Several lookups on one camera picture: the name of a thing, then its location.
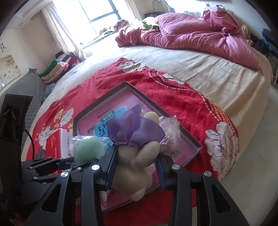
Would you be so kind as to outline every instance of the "purple ribbon bow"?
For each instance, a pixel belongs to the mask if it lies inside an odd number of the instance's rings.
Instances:
[[[158,143],[165,137],[163,129],[150,119],[141,117],[142,103],[106,122],[109,138],[116,146],[142,148],[149,141]]]

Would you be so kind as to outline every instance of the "gray cushion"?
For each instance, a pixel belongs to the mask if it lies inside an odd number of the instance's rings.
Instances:
[[[34,96],[25,118],[25,128],[29,131],[37,115],[37,112],[41,107],[41,101],[43,99],[45,87],[46,84],[38,76],[37,70],[29,69],[29,72],[25,76],[15,82],[0,96],[0,106],[2,107],[5,95],[7,93],[26,94]],[[21,152],[23,150],[26,139],[27,134],[23,133]]]

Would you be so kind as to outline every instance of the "floor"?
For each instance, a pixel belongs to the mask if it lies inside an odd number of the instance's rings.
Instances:
[[[260,226],[278,198],[277,114],[278,85],[270,88],[260,124],[235,169],[221,180],[250,226]]]

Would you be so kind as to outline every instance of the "plush bunny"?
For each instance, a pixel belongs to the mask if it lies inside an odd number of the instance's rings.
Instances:
[[[159,143],[165,136],[159,117],[155,112],[141,111],[141,106],[137,105],[106,125],[108,136],[118,146],[118,165],[112,186],[138,201],[152,186],[152,175],[146,167],[157,158]]]

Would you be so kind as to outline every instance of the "pink box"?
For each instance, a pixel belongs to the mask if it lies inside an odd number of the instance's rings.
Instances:
[[[113,116],[123,114],[142,102],[145,104],[143,109],[146,112],[154,111],[159,116],[171,117],[171,115],[134,86],[128,82],[123,82],[94,101],[73,119],[73,136],[107,136],[105,124],[107,120]],[[180,130],[182,151],[164,154],[170,155],[176,164],[185,166],[198,155],[202,145],[181,125]],[[154,164],[149,166],[147,170],[153,176],[153,185],[146,192],[149,193],[159,186],[159,181]],[[131,200],[128,196],[113,189],[108,196],[107,205],[101,203],[101,208],[103,212],[109,211],[130,202]]]

